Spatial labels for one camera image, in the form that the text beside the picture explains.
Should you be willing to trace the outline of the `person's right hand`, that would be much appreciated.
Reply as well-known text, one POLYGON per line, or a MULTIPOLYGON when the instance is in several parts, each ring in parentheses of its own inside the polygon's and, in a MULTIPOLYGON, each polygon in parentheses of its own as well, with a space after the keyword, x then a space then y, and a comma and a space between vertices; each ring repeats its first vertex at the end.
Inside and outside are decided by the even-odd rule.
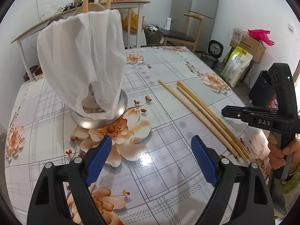
POLYGON ((300 162, 300 143, 299 139, 294 139, 291 141, 288 146, 286 146, 283 150, 277 146, 276 137, 272 132, 270 132, 268 139, 268 148, 270 150, 269 153, 269 163, 273 169, 279 169, 280 167, 285 166, 286 161, 284 160, 285 155, 292 154, 292 160, 289 167, 289 174, 293 174, 300 162))

